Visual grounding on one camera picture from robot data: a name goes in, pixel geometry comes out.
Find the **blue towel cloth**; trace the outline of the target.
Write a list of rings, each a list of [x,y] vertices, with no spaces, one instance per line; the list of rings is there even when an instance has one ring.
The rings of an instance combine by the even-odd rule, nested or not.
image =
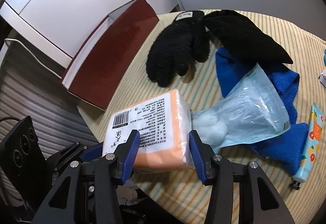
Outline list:
[[[246,65],[233,60],[225,47],[218,49],[216,52],[216,72],[222,96],[226,97],[254,66],[255,63]],[[298,92],[300,75],[283,64],[264,65],[261,68],[283,101],[290,118],[291,127],[280,136],[249,144],[248,148],[260,156],[281,162],[282,168],[292,176],[300,167],[308,134],[306,123],[296,123],[298,113],[294,107],[294,99]]]

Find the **light blue cotton bag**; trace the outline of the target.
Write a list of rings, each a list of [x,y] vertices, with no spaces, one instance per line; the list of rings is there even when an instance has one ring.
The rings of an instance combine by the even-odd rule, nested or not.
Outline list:
[[[192,128],[213,150],[254,144],[288,131],[288,112],[275,87],[259,65],[255,65],[213,107],[193,111]]]

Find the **orange tissue pack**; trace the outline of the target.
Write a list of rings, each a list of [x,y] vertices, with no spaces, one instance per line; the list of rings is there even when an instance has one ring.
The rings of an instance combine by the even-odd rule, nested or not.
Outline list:
[[[137,130],[140,144],[135,170],[154,173],[190,169],[191,129],[189,105],[180,91],[173,89],[114,113],[109,119],[102,153],[114,152],[127,141],[132,130]]]

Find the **fruit print hand cream tube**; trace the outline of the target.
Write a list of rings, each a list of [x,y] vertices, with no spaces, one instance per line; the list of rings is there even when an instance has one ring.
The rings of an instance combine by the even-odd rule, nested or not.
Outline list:
[[[292,177],[292,189],[294,190],[298,190],[300,185],[304,183],[310,175],[314,162],[316,161],[324,121],[325,115],[323,111],[321,111],[319,106],[313,102],[308,124],[307,139],[301,157],[301,164],[297,173]]]

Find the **white snack wrapper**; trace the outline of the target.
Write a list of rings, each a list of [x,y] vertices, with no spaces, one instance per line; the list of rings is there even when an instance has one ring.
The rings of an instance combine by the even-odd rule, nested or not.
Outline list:
[[[319,82],[326,87],[326,67],[324,68],[324,70],[319,74],[318,76],[318,80]]]

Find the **blue collapsible funnel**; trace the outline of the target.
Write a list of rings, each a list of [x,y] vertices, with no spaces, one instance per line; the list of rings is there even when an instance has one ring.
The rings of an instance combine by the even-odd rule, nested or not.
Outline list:
[[[323,62],[324,62],[324,65],[326,66],[326,49],[324,51]]]

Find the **black fuzzy glove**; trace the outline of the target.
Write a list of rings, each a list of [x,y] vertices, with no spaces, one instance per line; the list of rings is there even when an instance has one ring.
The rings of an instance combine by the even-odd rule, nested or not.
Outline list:
[[[293,63],[280,44],[236,11],[214,11],[205,15],[202,22],[235,61],[260,65]]]

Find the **black glove with label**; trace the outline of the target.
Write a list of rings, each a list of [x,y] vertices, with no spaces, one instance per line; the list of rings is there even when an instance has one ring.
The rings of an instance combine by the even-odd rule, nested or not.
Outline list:
[[[158,35],[146,61],[149,80],[165,88],[195,62],[206,62],[210,45],[203,18],[203,11],[182,12]]]

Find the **dark red cardboard box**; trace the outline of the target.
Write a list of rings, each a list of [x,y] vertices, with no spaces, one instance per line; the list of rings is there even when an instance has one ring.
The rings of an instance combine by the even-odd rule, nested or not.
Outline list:
[[[146,0],[110,12],[89,34],[61,83],[69,93],[106,110],[133,58],[159,22]]]

